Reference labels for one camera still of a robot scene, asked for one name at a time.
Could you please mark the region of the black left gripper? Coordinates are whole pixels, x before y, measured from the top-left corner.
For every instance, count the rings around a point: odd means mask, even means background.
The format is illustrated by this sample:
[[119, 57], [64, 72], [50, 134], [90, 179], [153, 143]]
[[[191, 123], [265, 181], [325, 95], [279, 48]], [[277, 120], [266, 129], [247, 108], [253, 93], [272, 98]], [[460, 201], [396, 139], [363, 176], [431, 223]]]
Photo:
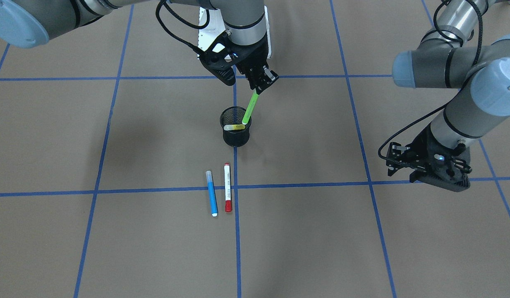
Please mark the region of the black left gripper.
[[453, 192], [470, 188], [469, 174], [472, 168], [469, 147], [464, 144], [454, 149], [444, 147], [433, 136], [430, 125], [409, 146], [410, 161], [423, 167], [423, 170], [414, 170], [410, 174], [410, 182], [420, 181]]

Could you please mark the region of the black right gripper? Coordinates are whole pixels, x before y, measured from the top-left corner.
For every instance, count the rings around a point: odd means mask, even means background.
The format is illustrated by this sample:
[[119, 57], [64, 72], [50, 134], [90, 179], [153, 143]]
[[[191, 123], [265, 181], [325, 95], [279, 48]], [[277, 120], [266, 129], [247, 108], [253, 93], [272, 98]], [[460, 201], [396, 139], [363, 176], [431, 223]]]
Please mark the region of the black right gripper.
[[250, 89], [255, 94], [260, 95], [265, 89], [266, 84], [272, 85], [279, 75], [268, 68], [268, 41], [267, 36], [263, 36], [261, 40], [253, 45], [234, 44], [238, 57], [242, 60], [236, 64], [241, 74], [245, 75], [250, 83]]

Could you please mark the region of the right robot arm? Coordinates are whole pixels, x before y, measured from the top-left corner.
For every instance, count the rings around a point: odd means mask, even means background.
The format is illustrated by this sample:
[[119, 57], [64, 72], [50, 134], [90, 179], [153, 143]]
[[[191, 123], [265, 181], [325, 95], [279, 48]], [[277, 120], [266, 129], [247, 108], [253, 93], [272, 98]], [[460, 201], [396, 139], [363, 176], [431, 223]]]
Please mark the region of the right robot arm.
[[[270, 34], [262, 0], [0, 0], [0, 39], [34, 48], [90, 25], [123, 8], [145, 4], [166, 34], [190, 48], [202, 66], [227, 86], [244, 75], [261, 94], [279, 75], [268, 64]], [[210, 42], [196, 45], [172, 32], [162, 19], [168, 11], [196, 30], [214, 30]]]

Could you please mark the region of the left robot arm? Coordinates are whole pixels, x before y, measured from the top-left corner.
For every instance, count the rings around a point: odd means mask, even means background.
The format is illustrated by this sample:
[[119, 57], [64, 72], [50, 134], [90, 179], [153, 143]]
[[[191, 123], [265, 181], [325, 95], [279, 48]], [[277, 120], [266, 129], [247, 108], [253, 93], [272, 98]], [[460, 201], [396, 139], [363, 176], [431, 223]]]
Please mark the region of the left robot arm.
[[407, 144], [389, 138], [388, 175], [411, 168], [410, 182], [450, 191], [470, 187], [469, 147], [510, 117], [510, 34], [482, 45], [482, 16], [495, 0], [443, 0], [419, 47], [399, 53], [392, 76], [399, 87], [447, 88], [457, 94]]

